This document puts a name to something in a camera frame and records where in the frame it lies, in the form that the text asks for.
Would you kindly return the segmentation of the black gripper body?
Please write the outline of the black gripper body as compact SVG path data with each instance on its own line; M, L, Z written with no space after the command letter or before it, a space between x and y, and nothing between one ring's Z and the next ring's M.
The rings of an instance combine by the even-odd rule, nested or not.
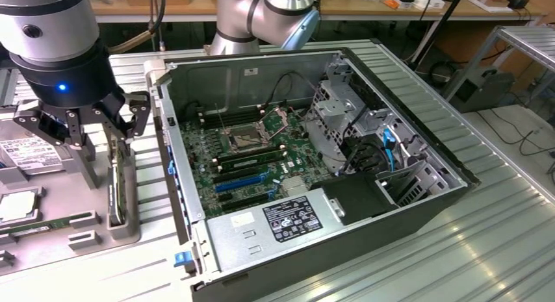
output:
M40 101L50 107L50 112L81 109L84 123L97 117L101 111L116 126L122 126L118 114L125 99L118 87L108 49L101 40L77 57L57 61L38 62L20 55L9 55L24 79Z

